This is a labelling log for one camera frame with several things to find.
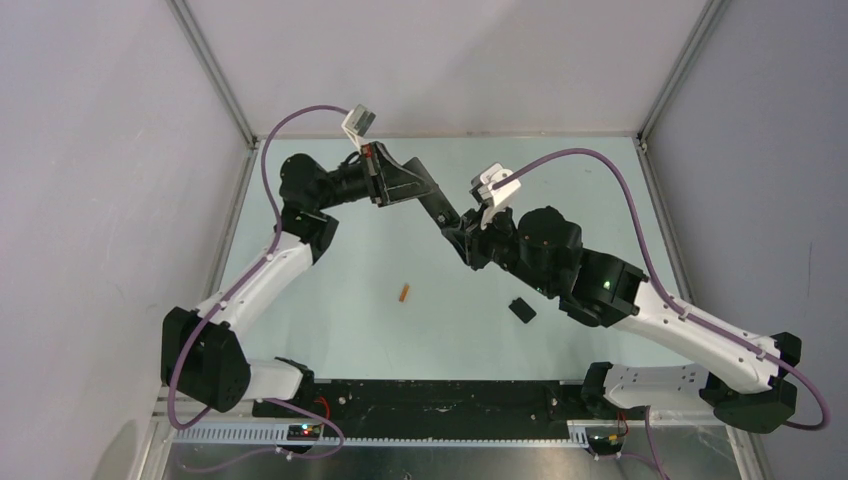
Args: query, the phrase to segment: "white wall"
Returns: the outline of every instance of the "white wall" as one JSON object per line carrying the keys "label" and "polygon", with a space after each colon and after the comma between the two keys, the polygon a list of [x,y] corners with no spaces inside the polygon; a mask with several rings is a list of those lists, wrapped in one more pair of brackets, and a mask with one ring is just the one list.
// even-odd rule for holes
{"label": "white wall", "polygon": [[245,148],[162,0],[0,0],[0,478],[126,476]]}
{"label": "white wall", "polygon": [[635,132],[706,0],[189,3],[257,133],[363,103],[374,136]]}
{"label": "white wall", "polygon": [[[698,302],[800,336],[834,411],[824,432],[765,437],[778,479],[848,469],[846,45],[848,3],[732,2],[649,139]],[[818,421],[799,402],[797,420]]]}

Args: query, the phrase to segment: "white table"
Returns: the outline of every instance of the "white table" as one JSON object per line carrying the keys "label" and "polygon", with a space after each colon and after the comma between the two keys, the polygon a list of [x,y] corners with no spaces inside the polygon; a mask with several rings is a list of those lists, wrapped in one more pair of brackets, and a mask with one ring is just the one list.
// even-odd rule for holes
{"label": "white table", "polygon": [[[668,253],[630,138],[389,139],[395,159],[421,159],[456,210],[475,207],[470,180],[494,162],[517,170],[546,153],[593,148],[624,173],[642,214],[657,271],[674,281]],[[294,153],[335,168],[353,151],[348,140],[275,140],[268,155],[272,188]],[[274,217],[262,189],[260,163],[224,273],[228,284],[265,246]],[[551,205],[583,228],[587,248],[641,268],[624,196],[612,174],[583,156],[548,163],[521,179],[513,207]],[[367,200],[326,213],[339,220],[329,251],[297,278],[257,320],[244,340],[248,358],[282,356],[316,378],[582,380],[596,361],[632,366],[690,363],[652,342],[615,329],[588,328],[494,265],[473,272],[459,260],[417,201],[380,208]],[[405,303],[398,296],[410,285]],[[537,312],[523,324],[507,308],[524,298]]]}

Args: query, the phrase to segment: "perforated metal strip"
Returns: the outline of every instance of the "perforated metal strip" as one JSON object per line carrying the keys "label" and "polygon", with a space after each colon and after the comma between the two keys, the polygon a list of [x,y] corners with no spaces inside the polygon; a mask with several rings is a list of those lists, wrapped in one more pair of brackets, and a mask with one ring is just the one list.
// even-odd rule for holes
{"label": "perforated metal strip", "polygon": [[[286,438],[289,424],[199,423],[177,432],[174,443],[229,444],[229,445],[304,445],[304,440]],[[569,427],[571,438],[557,440],[442,440],[402,438],[348,438],[345,445],[360,447],[557,447],[586,448],[586,429]],[[319,445],[334,445],[335,438],[322,438]]]}

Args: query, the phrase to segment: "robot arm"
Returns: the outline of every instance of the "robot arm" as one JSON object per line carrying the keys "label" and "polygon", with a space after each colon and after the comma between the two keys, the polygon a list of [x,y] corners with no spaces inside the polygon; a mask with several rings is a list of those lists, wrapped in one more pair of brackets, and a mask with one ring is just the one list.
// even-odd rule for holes
{"label": "robot arm", "polygon": [[642,270],[584,248],[580,226],[550,206],[528,212],[516,225],[508,205],[520,183],[493,187],[511,174],[494,164],[475,177],[471,194],[479,207],[462,216],[441,191],[419,199],[462,261],[473,270],[494,263],[549,299],[558,297],[560,310],[584,325],[634,333],[696,362],[658,368],[594,364],[584,381],[587,403],[712,411],[755,433],[771,432],[794,414],[796,389],[785,371],[686,316],[696,314],[792,366],[800,359],[797,337],[743,331],[676,299],[684,309],[678,315]]}
{"label": "robot arm", "polygon": [[[432,193],[429,175],[416,174],[409,165],[423,169],[416,158],[399,165],[379,142],[363,145],[356,161],[343,162],[330,172],[308,155],[288,158],[280,170],[280,196],[285,205],[283,231],[274,251],[263,250],[267,261],[252,275],[237,277],[247,280],[221,289],[191,311],[177,307],[168,313],[163,322],[162,381],[170,383],[186,339],[218,305],[220,310],[190,347],[177,390],[221,412],[242,399],[294,397],[311,372],[288,359],[248,360],[241,340],[280,292],[329,248],[338,221],[322,210],[363,198],[385,207]],[[269,247],[275,237],[272,235]],[[222,301],[224,292],[233,287],[234,294]]]}

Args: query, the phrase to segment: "orange object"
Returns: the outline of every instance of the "orange object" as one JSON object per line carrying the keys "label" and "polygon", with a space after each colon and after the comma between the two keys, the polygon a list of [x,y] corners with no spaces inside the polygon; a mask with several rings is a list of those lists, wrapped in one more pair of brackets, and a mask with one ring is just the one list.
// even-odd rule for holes
{"label": "orange object", "polygon": [[408,284],[408,283],[404,283],[404,284],[403,284],[403,291],[402,291],[402,292],[400,292],[400,298],[398,299],[398,301],[400,301],[401,303],[402,303],[402,302],[405,302],[405,301],[406,301],[406,294],[407,294],[408,292],[409,292],[409,284]]}

